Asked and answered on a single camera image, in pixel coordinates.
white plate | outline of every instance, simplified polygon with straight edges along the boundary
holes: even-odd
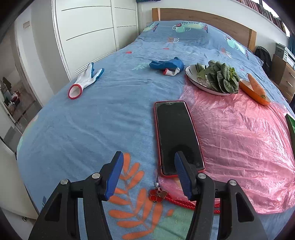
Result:
[[[197,70],[195,65],[190,65],[185,69],[185,73],[187,74],[187,76],[189,77],[190,81],[196,85],[199,89],[202,89],[205,92],[211,93],[213,95],[217,95],[217,96],[228,96],[231,95],[232,93],[220,93],[217,92],[209,83],[207,76],[206,76],[206,80],[203,80],[201,78],[197,78]]]

wooden cabinet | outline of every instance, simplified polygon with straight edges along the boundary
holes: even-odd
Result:
[[[271,80],[276,83],[287,102],[291,102],[295,94],[295,70],[277,55],[273,55]]]
[[[53,0],[55,38],[69,78],[132,43],[138,36],[136,0]]]

phone charm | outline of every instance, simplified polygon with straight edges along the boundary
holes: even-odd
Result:
[[[167,196],[168,192],[162,190],[158,182],[155,182],[155,189],[150,190],[149,199],[153,202],[161,202]]]

pink plastic bag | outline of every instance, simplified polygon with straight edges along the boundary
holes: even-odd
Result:
[[[258,213],[279,213],[295,205],[295,163],[285,106],[263,106],[242,90],[215,96],[189,81],[180,100],[193,118],[208,176],[222,182],[235,179]],[[173,199],[188,201],[178,178],[159,177],[159,183]]]

blue curtain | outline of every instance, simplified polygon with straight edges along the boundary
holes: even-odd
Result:
[[[293,53],[293,55],[295,55],[295,37],[291,33],[290,33],[288,49]]]
[[[161,1],[161,0],[136,0],[137,2],[150,2],[150,1]]]

